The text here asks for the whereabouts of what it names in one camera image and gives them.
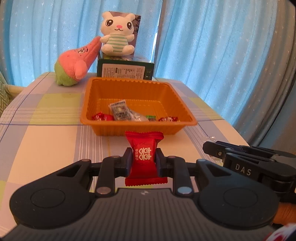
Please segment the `person's right hand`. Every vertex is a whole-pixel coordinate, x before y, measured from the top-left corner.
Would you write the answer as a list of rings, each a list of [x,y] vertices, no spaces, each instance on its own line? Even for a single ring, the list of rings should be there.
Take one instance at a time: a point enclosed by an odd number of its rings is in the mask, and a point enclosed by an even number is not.
[[[280,202],[273,223],[287,225],[296,223],[296,205],[292,203]]]

